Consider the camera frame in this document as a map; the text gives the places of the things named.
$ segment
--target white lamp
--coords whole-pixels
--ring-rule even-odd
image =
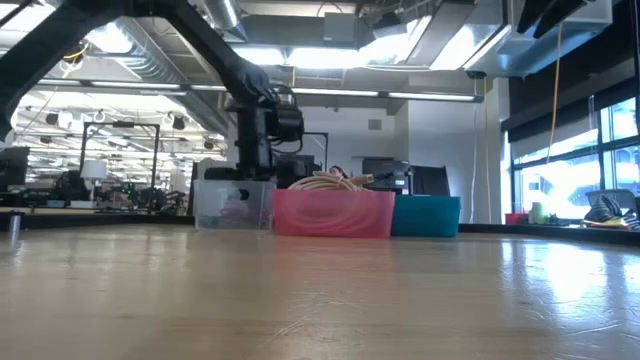
[[[94,191],[96,189],[95,181],[107,178],[107,163],[100,160],[85,160],[80,177],[90,180],[91,185],[93,185],[89,198],[93,204]]]

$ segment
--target person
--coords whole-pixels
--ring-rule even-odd
[[[331,175],[335,175],[337,177],[341,177],[343,179],[348,179],[349,177],[347,176],[347,174],[344,173],[344,171],[342,170],[342,168],[338,165],[333,165],[330,169],[329,169],[329,173],[331,173]]]

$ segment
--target workbench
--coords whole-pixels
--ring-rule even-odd
[[[14,359],[637,359],[638,248],[126,225],[0,242]]]

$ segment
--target red container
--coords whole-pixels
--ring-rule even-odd
[[[396,195],[343,190],[276,190],[275,231],[284,236],[391,236]]]
[[[522,225],[529,222],[529,214],[504,214],[506,225]]]

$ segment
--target storage bin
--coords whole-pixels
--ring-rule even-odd
[[[196,229],[270,230],[272,182],[194,181]]]
[[[506,225],[528,225],[529,214],[504,214]]]
[[[47,200],[49,208],[64,208],[64,200]]]
[[[276,190],[275,232],[388,239],[395,196],[374,191]]]
[[[398,196],[393,213],[393,236],[455,237],[460,220],[460,198]]]

